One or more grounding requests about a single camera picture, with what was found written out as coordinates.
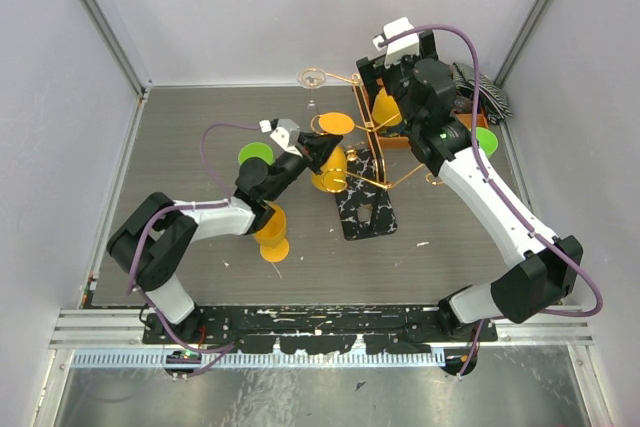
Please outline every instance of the purple cable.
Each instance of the purple cable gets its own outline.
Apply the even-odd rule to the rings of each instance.
[[[204,153],[204,143],[207,140],[207,135],[216,127],[233,127],[234,129],[242,129],[242,130],[260,130],[259,125],[245,125],[245,124],[234,124],[231,122],[215,122],[207,127],[207,130],[202,134],[202,138],[200,139],[200,160],[202,160],[202,165],[204,165],[205,170],[209,173],[215,184],[222,190],[222,192],[227,196],[227,199],[231,199],[231,194],[233,193],[229,186],[226,184],[224,180],[211,168],[209,167],[209,163],[207,162],[207,157]]]
[[[458,376],[462,377],[464,373],[467,371],[467,367],[469,367],[469,363],[474,355],[476,355],[476,349],[478,348],[478,340],[480,339],[480,331],[482,330],[482,326],[484,325],[484,319],[478,321],[478,325],[476,327],[476,335],[473,336],[473,343],[471,344],[471,350],[469,350],[469,355],[467,355],[467,360],[462,364],[462,368],[460,372],[458,372]]]
[[[227,355],[229,352],[231,352],[233,350],[235,346],[233,344],[229,344],[226,347],[223,348],[223,350],[220,351],[220,355],[216,356],[215,359],[213,359],[211,362],[209,362],[207,365],[204,365],[202,367],[200,367],[198,370],[194,370],[193,372],[191,372],[190,374],[187,374],[187,377],[189,379],[193,378],[193,377],[197,377],[199,375],[204,374],[207,370],[209,370],[211,367],[213,367],[215,364],[217,364],[218,362],[220,362],[222,360],[222,357],[224,357],[225,355]]]
[[[151,233],[151,229],[153,225],[160,220],[161,217],[165,216],[169,212],[175,212],[176,210],[199,210],[199,209],[219,209],[221,207],[226,207],[229,205],[228,202],[207,202],[206,204],[199,204],[195,207],[193,204],[185,204],[185,205],[170,205],[169,207],[165,207],[164,209],[160,209],[156,212],[147,225],[144,226],[142,230],[142,234],[140,234],[140,240],[138,241],[138,246],[136,247],[135,254],[133,255],[133,261],[131,262],[131,269],[129,270],[129,279],[127,280],[127,290],[126,294],[129,295],[133,291],[133,286],[136,283],[136,274],[138,273],[138,267],[140,266],[140,258],[142,257],[142,251],[144,250],[144,244]]]
[[[478,53],[476,51],[476,48],[474,47],[473,42],[471,42],[471,39],[467,36],[467,34],[465,34],[464,32],[462,32],[460,29],[456,27],[446,25],[446,24],[421,25],[418,27],[414,27],[413,29],[407,30],[405,32],[402,32],[401,34],[398,34],[394,37],[391,37],[390,39],[387,39],[381,42],[380,44],[378,44],[378,47],[385,47],[389,45],[391,42],[395,42],[398,39],[406,37],[407,35],[419,34],[421,32],[424,32],[425,30],[444,30],[446,32],[451,32],[453,34],[456,34],[458,37],[460,37],[464,41],[465,44],[467,44],[467,47],[469,48],[469,52],[471,53],[471,59],[473,61],[474,84],[475,84],[473,86],[473,107],[472,107],[472,115],[471,115],[471,148],[473,150],[473,156],[476,159],[476,163],[478,164],[478,167],[480,168],[482,175],[485,177],[485,179],[489,179],[489,171],[487,167],[484,165],[484,162],[482,161],[482,157],[480,156],[478,139],[476,137],[476,127],[478,124],[478,111],[479,111],[479,104],[480,104],[480,62],[478,60]],[[530,233],[534,235],[534,237],[538,240],[538,242],[540,242],[542,245],[547,247],[551,252],[553,252],[556,256],[562,259],[563,262],[565,262],[569,267],[571,267],[587,283],[587,285],[589,286],[589,288],[593,292],[593,295],[596,298],[595,307],[593,307],[593,309],[591,310],[588,310],[587,312],[566,312],[566,311],[548,310],[548,309],[544,309],[542,310],[542,312],[545,314],[560,315],[564,317],[591,317],[593,315],[596,315],[598,312],[600,312],[602,310],[604,300],[602,298],[602,293],[600,292],[600,289],[598,288],[596,283],[593,281],[591,276],[589,276],[589,274],[582,267],[580,267],[576,262],[573,261],[573,259],[571,259],[564,252],[562,252],[562,250],[556,247],[552,242],[545,239],[542,235],[536,233],[533,225],[531,225],[529,221],[518,211],[515,205],[511,203],[511,201],[506,196],[506,194],[500,189],[500,187],[498,187],[498,185],[493,180],[489,179],[488,183],[491,186],[491,188],[494,190],[494,192],[498,195],[498,197],[500,197],[504,205],[506,205],[507,208],[511,211],[511,213],[518,219],[518,221]]]
[[[93,387],[97,383],[97,380],[94,379],[91,382],[89,382],[88,384],[84,385],[84,390],[82,391],[82,394],[80,395],[78,400],[76,400],[75,405],[73,406],[73,409],[71,410],[71,413],[67,417],[67,421],[66,421],[66,423],[64,425],[65,425],[65,427],[71,427],[72,425],[74,425],[73,422],[75,421],[76,416],[80,412],[80,408],[85,404],[85,401],[87,399],[93,400],[93,401],[96,401],[96,402],[103,402],[105,404],[119,404],[121,402],[127,402],[129,400],[133,400],[133,399],[139,397],[140,395],[142,395],[142,394],[146,393],[147,391],[151,390],[151,388],[155,387],[159,382],[160,382],[160,380],[156,379],[156,380],[154,380],[152,382],[149,382],[147,385],[144,385],[143,387],[140,387],[139,389],[133,391],[132,393],[130,393],[128,395],[125,395],[124,397],[118,397],[118,398],[114,399],[114,398],[108,398],[108,397],[100,397],[99,395],[95,395],[95,394],[91,393],[91,390],[93,389]]]

